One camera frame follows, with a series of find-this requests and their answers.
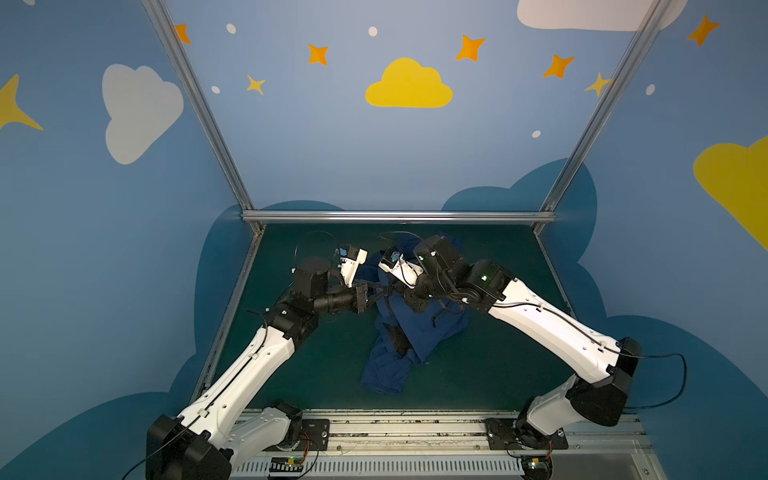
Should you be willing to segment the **blue jacket with black lining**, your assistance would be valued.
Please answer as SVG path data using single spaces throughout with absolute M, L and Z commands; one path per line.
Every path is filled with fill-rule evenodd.
M 376 339 L 361 385 L 378 394 L 398 395 L 413 366 L 425 362 L 442 341 L 470 326 L 470 312 L 454 302 L 431 300 L 422 313 L 406 305 L 399 292 L 376 301 Z

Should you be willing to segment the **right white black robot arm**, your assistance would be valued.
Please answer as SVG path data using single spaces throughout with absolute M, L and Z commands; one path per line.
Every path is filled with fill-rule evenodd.
M 405 285 L 412 309 L 448 300 L 510 325 L 555 354 L 572 375 L 559 387 L 529 399 L 514 424 L 516 437 L 539 448 L 565 427 L 588 421 L 613 427 L 626 407 L 641 347 L 616 340 L 567 315 L 502 266 L 473 264 L 443 236 L 421 241 L 407 260 L 389 255 L 391 274 Z

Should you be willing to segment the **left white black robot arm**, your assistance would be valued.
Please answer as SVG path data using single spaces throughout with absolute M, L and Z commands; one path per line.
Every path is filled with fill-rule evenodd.
M 148 429 L 148 479 L 227 479 L 243 463 L 277 446 L 293 446 L 302 411 L 276 401 L 255 418 L 243 411 L 267 380 L 317 329 L 324 314 L 364 312 L 380 287 L 373 265 L 343 258 L 332 266 L 319 257 L 301 261 L 293 280 L 239 357 L 177 416 L 160 416 Z

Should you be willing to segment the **left small circuit board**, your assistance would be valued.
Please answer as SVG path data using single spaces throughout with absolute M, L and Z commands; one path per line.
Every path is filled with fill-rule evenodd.
M 305 461 L 298 457 L 271 457 L 268 463 L 268 475 L 287 475 L 298 477 L 304 473 Z

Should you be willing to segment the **small circuit board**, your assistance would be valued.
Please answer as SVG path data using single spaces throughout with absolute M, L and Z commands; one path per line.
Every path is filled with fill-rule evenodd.
M 523 480 L 550 480 L 553 474 L 553 463 L 548 457 L 525 456 L 520 458 Z
M 287 475 L 298 477 L 304 473 L 305 461 L 298 457 L 271 457 L 268 463 L 268 475 Z

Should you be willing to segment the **right small circuit board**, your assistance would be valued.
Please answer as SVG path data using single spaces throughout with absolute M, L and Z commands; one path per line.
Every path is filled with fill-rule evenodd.
M 523 480 L 550 480 L 553 474 L 553 463 L 548 457 L 525 456 L 520 458 Z

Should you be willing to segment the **horizontal aluminium back rail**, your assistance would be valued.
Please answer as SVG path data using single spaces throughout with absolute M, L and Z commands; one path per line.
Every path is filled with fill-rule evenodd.
M 242 219 L 272 223 L 548 224 L 551 212 L 245 210 Z

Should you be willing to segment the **left floor aluminium rail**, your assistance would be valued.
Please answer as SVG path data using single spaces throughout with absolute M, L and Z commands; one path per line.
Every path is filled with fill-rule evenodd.
M 189 401 L 211 383 L 262 238 L 252 229 L 236 241 L 225 240 L 221 234 L 206 238 L 195 282 L 196 353 L 190 359 L 195 383 Z

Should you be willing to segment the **floor aluminium rail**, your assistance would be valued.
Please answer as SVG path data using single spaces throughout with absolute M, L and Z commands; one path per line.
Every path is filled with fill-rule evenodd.
M 195 282 L 196 353 L 190 359 L 195 383 L 189 401 L 211 383 L 262 238 L 252 229 L 236 241 L 225 240 L 221 234 L 206 238 Z
M 552 277 L 554 279 L 554 282 L 555 282 L 555 284 L 556 284 L 556 286 L 558 288 L 560 296 L 562 297 L 563 302 L 566 305 L 566 311 L 569 314 L 572 314 L 572 315 L 575 314 L 575 312 L 573 310 L 573 307 L 572 307 L 572 304 L 570 302 L 570 299 L 569 299 L 569 297 L 567 295 L 567 292 L 565 291 L 565 289 L 563 287 L 563 284 L 561 282 L 560 276 L 559 276 L 559 274 L 558 274 L 558 272 L 557 272 L 557 270 L 555 268 L 554 263 L 552 262 L 552 260 L 551 260 L 551 258 L 549 256 L 549 254 L 548 254 L 548 252 L 547 252 L 547 250 L 546 250 L 542 240 L 539 238 L 539 235 L 537 233 L 534 233 L 534 238 L 535 238 L 535 240 L 536 240 L 536 242 L 537 242 L 537 244 L 539 246 L 539 249 L 540 249 L 540 251 L 541 251 L 541 253 L 542 253 L 542 255 L 543 255 L 543 257 L 544 257 L 544 259 L 545 259 L 545 261 L 547 263 L 547 265 L 548 265 L 549 271 L 550 271 L 550 273 L 551 273 L 551 275 L 552 275 Z

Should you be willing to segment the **right floor aluminium rail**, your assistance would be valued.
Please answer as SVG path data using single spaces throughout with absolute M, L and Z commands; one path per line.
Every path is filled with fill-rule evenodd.
M 545 259 L 545 261 L 547 263 L 547 265 L 548 265 L 549 271 L 550 271 L 550 273 L 551 273 L 551 275 L 552 275 L 552 277 L 554 279 L 554 282 L 555 282 L 555 284 L 556 284 L 556 286 L 558 288 L 560 296 L 562 297 L 563 302 L 566 305 L 566 311 L 569 314 L 572 314 L 572 315 L 575 314 L 575 312 L 573 310 L 573 307 L 572 307 L 572 304 L 570 302 L 570 299 L 569 299 L 569 297 L 567 295 L 567 292 L 565 291 L 565 289 L 563 287 L 563 284 L 561 282 L 560 276 L 559 276 L 559 274 L 558 274 L 558 272 L 557 272 L 557 270 L 555 268 L 554 263 L 552 262 L 552 260 L 551 260 L 551 258 L 549 256 L 549 254 L 548 254 L 548 252 L 547 252 L 547 250 L 546 250 L 542 240 L 539 238 L 539 235 L 537 233 L 534 233 L 534 238 L 535 238 L 535 240 L 536 240 L 536 242 L 537 242 L 537 244 L 539 246 L 539 249 L 540 249 L 540 251 L 541 251 L 541 253 L 542 253 L 542 255 L 543 255 L 543 257 L 544 257 L 544 259 Z

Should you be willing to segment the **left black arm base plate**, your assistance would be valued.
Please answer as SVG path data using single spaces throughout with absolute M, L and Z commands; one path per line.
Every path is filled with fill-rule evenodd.
M 286 437 L 277 445 L 284 451 L 328 449 L 330 421 L 328 419 L 292 420 Z

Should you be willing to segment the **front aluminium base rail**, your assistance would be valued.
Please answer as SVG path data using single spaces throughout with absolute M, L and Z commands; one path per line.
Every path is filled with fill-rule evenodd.
M 326 451 L 268 448 L 227 479 L 522 479 L 520 458 L 548 457 L 551 479 L 661 479 L 664 470 L 640 421 L 623 416 L 606 428 L 576 423 L 563 429 L 567 450 L 491 450 L 484 420 L 504 411 L 308 410 L 328 419 Z M 305 461 L 298 477 L 269 476 L 271 457 Z

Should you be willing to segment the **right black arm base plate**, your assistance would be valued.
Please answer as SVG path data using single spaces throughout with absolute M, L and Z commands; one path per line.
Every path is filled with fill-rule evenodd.
M 565 432 L 560 429 L 552 435 L 543 435 L 529 426 L 519 428 L 512 418 L 484 420 L 486 438 L 491 450 L 567 450 Z

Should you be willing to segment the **right aluminium corner post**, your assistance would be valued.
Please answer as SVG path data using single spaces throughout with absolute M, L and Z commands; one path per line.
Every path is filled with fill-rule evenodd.
M 607 124 L 613 110 L 618 105 L 626 87 L 662 30 L 663 19 L 672 4 L 671 0 L 655 0 L 650 3 L 646 14 L 617 64 L 612 81 L 600 95 L 585 129 L 540 207 L 540 219 L 532 224 L 532 230 L 536 236 L 543 232 L 548 223 L 555 221 L 555 211 L 558 205 Z

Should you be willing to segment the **aluminium corner post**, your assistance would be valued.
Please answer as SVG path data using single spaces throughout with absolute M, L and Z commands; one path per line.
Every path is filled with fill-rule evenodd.
M 222 131 L 190 63 L 183 42 L 175 29 L 164 1 L 143 0 L 142 4 L 178 75 L 218 163 L 238 201 L 242 215 L 253 210 L 253 203 Z
M 618 105 L 626 87 L 662 30 L 663 19 L 672 4 L 671 0 L 655 0 L 650 3 L 646 14 L 617 64 L 612 81 L 600 95 L 585 129 L 540 207 L 540 219 L 532 224 L 532 230 L 536 236 L 543 232 L 548 223 L 555 221 L 555 211 L 558 205 L 607 124 L 613 110 Z

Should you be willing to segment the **left aluminium corner post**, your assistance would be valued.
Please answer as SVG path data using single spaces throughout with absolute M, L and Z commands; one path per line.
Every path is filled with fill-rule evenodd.
M 164 1 L 143 0 L 142 4 L 178 75 L 218 163 L 238 201 L 242 215 L 253 210 L 253 203 L 222 131 L 190 63 L 183 42 L 175 29 Z

